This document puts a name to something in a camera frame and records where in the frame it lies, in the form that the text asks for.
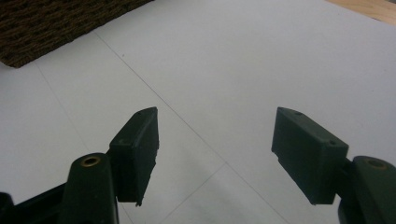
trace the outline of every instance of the brass insert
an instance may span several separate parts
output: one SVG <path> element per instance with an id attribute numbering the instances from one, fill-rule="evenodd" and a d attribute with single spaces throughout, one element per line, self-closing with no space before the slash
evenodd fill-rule
<path id="1" fill-rule="evenodd" d="M 373 160 L 373 159 L 366 159 L 365 160 L 371 167 L 378 169 L 378 170 L 386 170 L 388 169 L 388 166 L 379 160 Z"/>
<path id="2" fill-rule="evenodd" d="M 84 167 L 91 167 L 100 162 L 100 158 L 96 156 L 90 156 L 82 160 L 81 165 Z"/>

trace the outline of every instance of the wicker basket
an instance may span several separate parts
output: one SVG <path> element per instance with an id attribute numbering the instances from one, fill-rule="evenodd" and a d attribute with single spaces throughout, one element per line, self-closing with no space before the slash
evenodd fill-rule
<path id="1" fill-rule="evenodd" d="M 0 0 L 0 61 L 21 67 L 152 0 Z"/>

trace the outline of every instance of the wooden surface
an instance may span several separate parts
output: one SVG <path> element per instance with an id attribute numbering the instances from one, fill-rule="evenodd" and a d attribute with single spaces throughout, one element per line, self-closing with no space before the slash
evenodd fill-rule
<path id="1" fill-rule="evenodd" d="M 328 0 L 373 19 L 396 25 L 396 4 L 385 0 Z"/>

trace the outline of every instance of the screw hole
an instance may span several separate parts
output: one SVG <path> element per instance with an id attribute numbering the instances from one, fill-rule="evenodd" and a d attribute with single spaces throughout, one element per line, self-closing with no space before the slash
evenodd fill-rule
<path id="1" fill-rule="evenodd" d="M 84 167 L 94 166 L 100 162 L 99 157 L 88 157 L 81 162 L 81 165 Z"/>
<path id="2" fill-rule="evenodd" d="M 366 162 L 369 163 L 371 166 L 373 166 L 376 169 L 380 169 L 380 170 L 387 169 L 387 165 L 384 164 L 384 162 L 382 162 L 382 161 L 366 160 Z"/>

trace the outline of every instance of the dark plastic part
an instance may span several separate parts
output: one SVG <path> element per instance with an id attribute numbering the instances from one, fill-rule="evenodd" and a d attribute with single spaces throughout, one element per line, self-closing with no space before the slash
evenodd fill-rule
<path id="1" fill-rule="evenodd" d="M 56 223 L 61 211 L 64 184 L 16 206 L 22 223 Z"/>
<path id="2" fill-rule="evenodd" d="M 376 158 L 353 160 L 353 184 L 367 223 L 396 223 L 396 169 Z"/>
<path id="3" fill-rule="evenodd" d="M 107 155 L 93 153 L 73 162 L 64 188 L 58 223 L 119 223 Z"/>
<path id="4" fill-rule="evenodd" d="M 135 113 L 110 143 L 117 199 L 141 205 L 160 146 L 157 108 Z"/>
<path id="5" fill-rule="evenodd" d="M 15 206 L 14 202 L 12 202 L 11 196 L 7 193 L 0 193 L 0 223 L 21 223 L 16 219 Z"/>
<path id="6" fill-rule="evenodd" d="M 360 207 L 358 205 L 349 206 L 344 200 L 341 200 L 338 206 L 338 218 L 340 224 L 366 224 Z"/>
<path id="7" fill-rule="evenodd" d="M 356 198 L 352 178 L 352 162 L 345 159 L 344 166 L 335 174 L 333 187 L 335 192 L 343 199 L 342 204 L 348 207 L 359 208 L 359 202 Z"/>
<path id="8" fill-rule="evenodd" d="M 312 119 L 279 107 L 272 151 L 312 204 L 332 204 L 348 145 Z"/>

